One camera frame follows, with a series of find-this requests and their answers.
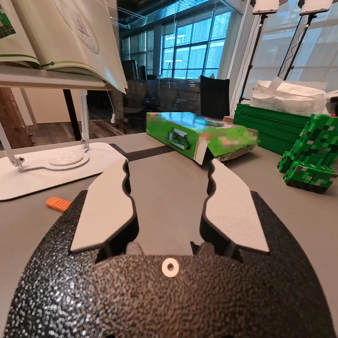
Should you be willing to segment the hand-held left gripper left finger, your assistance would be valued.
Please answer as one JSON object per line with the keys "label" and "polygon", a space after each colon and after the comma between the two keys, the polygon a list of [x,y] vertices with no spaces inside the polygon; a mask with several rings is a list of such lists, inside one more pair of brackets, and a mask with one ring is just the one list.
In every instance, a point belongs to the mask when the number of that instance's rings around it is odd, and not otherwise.
{"label": "hand-held left gripper left finger", "polygon": [[139,223],[131,194],[127,159],[118,159],[89,186],[70,252],[100,249],[106,256],[126,251]]}

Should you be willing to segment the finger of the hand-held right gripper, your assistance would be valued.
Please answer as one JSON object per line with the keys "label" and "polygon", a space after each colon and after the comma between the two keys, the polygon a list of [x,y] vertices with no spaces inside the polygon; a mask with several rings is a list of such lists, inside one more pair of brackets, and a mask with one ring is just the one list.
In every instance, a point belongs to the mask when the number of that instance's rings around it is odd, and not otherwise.
{"label": "finger of the hand-held right gripper", "polygon": [[326,93],[326,110],[331,116],[338,115],[338,91]]}

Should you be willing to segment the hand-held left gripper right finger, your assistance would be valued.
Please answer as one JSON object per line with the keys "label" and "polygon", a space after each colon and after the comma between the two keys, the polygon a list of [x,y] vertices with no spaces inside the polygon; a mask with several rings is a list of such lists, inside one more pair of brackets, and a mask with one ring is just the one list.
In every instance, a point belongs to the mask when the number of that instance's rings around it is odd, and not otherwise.
{"label": "hand-held left gripper right finger", "polygon": [[234,256],[239,249],[269,254],[249,187],[217,159],[210,163],[200,222],[202,239],[219,256]]}

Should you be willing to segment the green lego creeper body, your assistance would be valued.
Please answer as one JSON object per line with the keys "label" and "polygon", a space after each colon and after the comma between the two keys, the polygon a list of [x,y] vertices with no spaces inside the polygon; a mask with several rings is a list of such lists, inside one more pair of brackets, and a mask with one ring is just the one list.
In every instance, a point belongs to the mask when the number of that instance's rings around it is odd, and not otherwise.
{"label": "green lego creeper body", "polygon": [[324,194],[337,178],[338,119],[312,114],[277,168],[287,186]]}

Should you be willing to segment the green cardboard lego box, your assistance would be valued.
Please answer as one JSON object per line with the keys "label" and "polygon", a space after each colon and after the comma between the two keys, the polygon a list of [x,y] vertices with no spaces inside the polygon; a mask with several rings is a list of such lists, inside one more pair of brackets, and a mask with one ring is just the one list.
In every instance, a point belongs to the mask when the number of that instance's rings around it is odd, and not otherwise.
{"label": "green cardboard lego box", "polygon": [[202,165],[246,154],[259,144],[259,132],[191,112],[148,112],[146,133]]}

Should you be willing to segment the orange brick separator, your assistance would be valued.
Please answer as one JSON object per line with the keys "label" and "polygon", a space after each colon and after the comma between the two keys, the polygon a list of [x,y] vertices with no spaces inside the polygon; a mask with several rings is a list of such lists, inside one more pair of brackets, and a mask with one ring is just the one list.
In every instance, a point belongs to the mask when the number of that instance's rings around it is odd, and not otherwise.
{"label": "orange brick separator", "polygon": [[58,198],[58,197],[51,197],[48,200],[46,200],[46,205],[51,208],[55,209],[60,212],[65,212],[72,202]]}

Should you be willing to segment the crumpled translucent plastic bag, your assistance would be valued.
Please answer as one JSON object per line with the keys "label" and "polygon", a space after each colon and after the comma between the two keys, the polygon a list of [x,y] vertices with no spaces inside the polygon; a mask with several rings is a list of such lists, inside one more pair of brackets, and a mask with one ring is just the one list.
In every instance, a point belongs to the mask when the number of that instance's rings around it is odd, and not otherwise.
{"label": "crumpled translucent plastic bag", "polygon": [[253,87],[250,106],[309,117],[328,115],[323,82],[289,82],[275,77],[259,80]]}

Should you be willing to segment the wooden book stand white base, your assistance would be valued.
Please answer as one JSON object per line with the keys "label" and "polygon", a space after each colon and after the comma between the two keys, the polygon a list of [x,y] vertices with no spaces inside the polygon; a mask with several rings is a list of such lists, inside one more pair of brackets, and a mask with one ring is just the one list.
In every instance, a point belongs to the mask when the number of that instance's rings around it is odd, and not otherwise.
{"label": "wooden book stand white base", "polygon": [[127,163],[127,158],[109,144],[90,145],[87,90],[122,91],[117,83],[88,75],[62,73],[11,66],[1,66],[1,87],[37,87],[47,89],[77,89],[81,97],[82,133],[75,146],[16,154],[11,148],[3,126],[1,143],[5,158],[1,158],[1,201],[11,200],[76,180],[101,174],[107,168]]}

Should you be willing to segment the green plastic bin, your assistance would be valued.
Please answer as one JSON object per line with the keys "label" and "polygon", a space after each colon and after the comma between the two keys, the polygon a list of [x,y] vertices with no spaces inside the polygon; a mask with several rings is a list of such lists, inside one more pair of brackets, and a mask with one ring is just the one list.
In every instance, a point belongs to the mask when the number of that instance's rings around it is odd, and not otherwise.
{"label": "green plastic bin", "polygon": [[290,151],[310,117],[237,104],[234,124],[257,130],[259,146],[278,155]]}

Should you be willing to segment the light panel on tripod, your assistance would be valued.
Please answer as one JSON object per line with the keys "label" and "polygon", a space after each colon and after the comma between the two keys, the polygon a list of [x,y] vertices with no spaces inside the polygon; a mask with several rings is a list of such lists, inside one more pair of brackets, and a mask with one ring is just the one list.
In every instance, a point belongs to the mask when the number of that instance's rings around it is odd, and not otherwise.
{"label": "light panel on tripod", "polygon": [[332,4],[336,2],[337,0],[298,1],[298,7],[300,9],[299,19],[278,71],[277,77],[284,75],[283,81],[287,80],[290,72],[294,69],[295,60],[312,21],[316,19],[319,14],[328,12]]}
{"label": "light panel on tripod", "polygon": [[251,53],[251,58],[249,61],[247,72],[244,78],[242,90],[240,93],[240,97],[238,101],[239,104],[241,104],[243,100],[247,100],[243,97],[243,95],[244,95],[245,87],[246,87],[246,84],[249,78],[250,71],[253,68],[254,56],[255,56],[256,49],[257,49],[260,36],[263,30],[264,21],[268,17],[268,15],[275,14],[278,11],[279,1],[278,0],[255,0],[255,1],[250,1],[250,5],[253,7],[252,14],[258,15],[260,19],[257,22],[259,23],[258,31],[257,31],[255,43],[253,45],[253,50]]}

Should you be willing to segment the black high-back chair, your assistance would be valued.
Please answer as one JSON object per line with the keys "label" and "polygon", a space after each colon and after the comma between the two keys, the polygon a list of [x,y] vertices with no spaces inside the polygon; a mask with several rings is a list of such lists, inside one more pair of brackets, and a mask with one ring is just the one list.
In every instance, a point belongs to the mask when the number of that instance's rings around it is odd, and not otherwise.
{"label": "black high-back chair", "polygon": [[201,75],[201,115],[213,119],[230,116],[230,80],[208,78]]}

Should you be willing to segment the rough wooden column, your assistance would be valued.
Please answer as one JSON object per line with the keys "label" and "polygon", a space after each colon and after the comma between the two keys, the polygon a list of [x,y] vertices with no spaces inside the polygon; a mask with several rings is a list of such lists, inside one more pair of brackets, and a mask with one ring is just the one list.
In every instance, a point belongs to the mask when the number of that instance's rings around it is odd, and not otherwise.
{"label": "rough wooden column", "polygon": [[32,147],[29,136],[13,92],[9,87],[0,88],[0,120],[13,149]]}

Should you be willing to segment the large glass window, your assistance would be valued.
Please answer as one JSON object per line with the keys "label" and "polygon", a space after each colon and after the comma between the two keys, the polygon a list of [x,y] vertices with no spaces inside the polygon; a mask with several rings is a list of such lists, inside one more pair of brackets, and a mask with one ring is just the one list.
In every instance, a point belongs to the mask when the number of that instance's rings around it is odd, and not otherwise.
{"label": "large glass window", "polygon": [[161,77],[216,77],[230,19],[230,10],[217,8],[164,26]]}

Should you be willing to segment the open instruction booklet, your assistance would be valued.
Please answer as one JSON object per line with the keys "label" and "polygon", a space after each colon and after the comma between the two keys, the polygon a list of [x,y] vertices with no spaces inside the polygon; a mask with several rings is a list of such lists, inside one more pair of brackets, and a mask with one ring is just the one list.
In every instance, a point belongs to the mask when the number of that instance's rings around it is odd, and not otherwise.
{"label": "open instruction booklet", "polygon": [[1,65],[95,76],[128,88],[107,2],[1,1]]}

